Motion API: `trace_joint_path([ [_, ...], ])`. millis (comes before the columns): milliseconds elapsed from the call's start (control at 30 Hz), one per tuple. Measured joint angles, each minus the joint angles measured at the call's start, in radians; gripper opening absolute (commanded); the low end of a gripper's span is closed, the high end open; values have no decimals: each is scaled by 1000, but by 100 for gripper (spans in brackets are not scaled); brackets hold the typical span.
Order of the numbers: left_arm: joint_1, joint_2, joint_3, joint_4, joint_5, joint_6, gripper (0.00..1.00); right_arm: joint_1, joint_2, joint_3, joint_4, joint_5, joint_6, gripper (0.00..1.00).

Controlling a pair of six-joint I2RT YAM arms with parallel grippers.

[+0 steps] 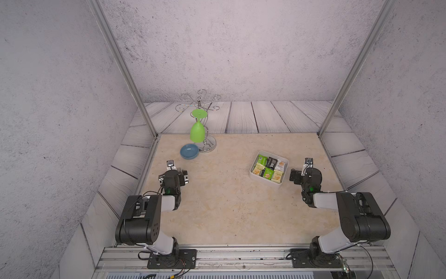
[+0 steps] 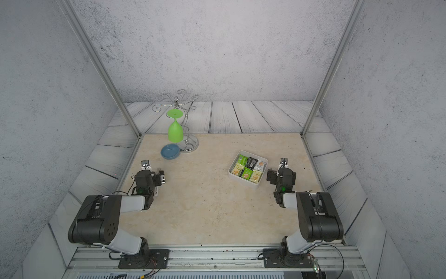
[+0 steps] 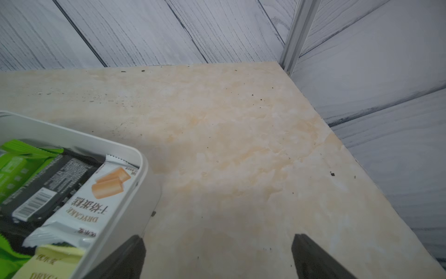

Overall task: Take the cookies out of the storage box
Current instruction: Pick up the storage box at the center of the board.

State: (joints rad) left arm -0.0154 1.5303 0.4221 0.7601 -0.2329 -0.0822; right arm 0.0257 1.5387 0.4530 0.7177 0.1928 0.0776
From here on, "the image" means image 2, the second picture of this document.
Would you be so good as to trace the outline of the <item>white cookie packet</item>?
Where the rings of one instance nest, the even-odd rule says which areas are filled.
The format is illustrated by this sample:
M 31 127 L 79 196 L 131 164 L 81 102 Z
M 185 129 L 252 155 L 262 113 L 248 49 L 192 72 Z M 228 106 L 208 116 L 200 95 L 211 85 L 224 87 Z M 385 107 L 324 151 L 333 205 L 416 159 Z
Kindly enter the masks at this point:
M 264 161 L 258 160 L 256 165 L 254 166 L 253 170 L 263 173 L 265 166 L 266 166 L 266 163 Z

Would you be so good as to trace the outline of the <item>beige cookie packet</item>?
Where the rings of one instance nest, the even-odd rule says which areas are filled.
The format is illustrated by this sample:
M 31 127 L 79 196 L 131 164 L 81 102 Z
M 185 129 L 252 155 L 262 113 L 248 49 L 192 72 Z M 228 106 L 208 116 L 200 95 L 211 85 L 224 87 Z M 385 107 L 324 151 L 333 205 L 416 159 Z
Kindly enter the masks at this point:
M 258 184 L 260 182 L 261 176 L 262 172 L 254 170 L 253 173 L 251 174 L 249 181 Z

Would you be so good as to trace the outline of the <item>white plastic storage box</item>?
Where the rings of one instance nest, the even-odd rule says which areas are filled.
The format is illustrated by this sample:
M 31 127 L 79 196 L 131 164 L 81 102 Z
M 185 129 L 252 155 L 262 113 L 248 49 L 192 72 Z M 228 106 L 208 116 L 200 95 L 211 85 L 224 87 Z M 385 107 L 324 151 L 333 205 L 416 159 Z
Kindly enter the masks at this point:
M 230 179 L 244 186 L 259 188 L 261 180 L 266 177 L 268 160 L 247 151 L 239 151 L 234 157 L 227 173 Z

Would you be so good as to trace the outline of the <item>black cookie packet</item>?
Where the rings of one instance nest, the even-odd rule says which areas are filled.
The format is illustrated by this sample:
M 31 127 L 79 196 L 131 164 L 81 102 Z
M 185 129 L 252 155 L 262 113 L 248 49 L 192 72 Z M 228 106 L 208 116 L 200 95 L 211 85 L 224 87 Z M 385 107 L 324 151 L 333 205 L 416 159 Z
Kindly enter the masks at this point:
M 250 169 L 250 170 L 254 170 L 255 166 L 257 165 L 257 162 L 258 162 L 257 159 L 249 157 L 247 162 L 246 162 L 245 168 Z

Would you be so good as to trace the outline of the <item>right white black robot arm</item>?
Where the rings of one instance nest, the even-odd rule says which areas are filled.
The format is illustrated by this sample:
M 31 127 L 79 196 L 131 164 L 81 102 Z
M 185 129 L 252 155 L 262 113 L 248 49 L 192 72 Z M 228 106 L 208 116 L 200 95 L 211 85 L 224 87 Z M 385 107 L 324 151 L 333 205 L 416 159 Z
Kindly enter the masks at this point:
M 281 257 L 298 255 L 312 247 L 340 240 L 344 228 L 340 216 L 328 192 L 296 192 L 293 187 L 297 173 L 288 167 L 288 159 L 281 158 L 277 170 L 269 169 L 267 181 L 275 186 L 276 203 L 285 209 L 294 209 L 298 214 L 298 231 L 282 239 Z

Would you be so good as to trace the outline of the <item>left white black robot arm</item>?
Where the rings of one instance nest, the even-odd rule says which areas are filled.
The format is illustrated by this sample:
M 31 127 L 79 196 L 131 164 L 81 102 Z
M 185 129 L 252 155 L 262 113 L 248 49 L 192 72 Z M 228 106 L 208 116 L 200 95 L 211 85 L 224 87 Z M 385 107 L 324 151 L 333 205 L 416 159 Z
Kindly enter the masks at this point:
M 153 171 L 146 160 L 133 181 L 132 192 L 126 195 L 88 195 L 68 230 L 69 242 L 101 246 L 123 256 L 147 255 L 147 240 L 121 229 L 120 215 L 148 210 L 159 187 L 166 183 L 166 175 L 161 169 Z

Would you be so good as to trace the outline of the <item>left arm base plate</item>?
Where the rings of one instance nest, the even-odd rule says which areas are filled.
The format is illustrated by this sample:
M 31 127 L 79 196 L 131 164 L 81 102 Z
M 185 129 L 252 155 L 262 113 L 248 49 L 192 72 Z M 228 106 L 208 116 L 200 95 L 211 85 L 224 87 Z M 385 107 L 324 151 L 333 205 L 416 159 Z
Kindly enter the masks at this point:
M 119 269 L 166 269 L 169 249 L 142 250 L 136 255 L 123 255 L 119 261 Z

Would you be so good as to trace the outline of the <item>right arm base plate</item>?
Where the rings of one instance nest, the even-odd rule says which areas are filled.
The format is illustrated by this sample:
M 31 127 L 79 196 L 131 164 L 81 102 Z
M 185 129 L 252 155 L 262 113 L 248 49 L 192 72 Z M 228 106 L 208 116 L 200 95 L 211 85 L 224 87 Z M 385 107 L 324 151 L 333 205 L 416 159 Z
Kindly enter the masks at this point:
M 258 260 L 263 261 L 265 268 L 312 269 L 314 267 L 312 258 L 308 254 L 292 254 L 279 249 L 263 249 Z

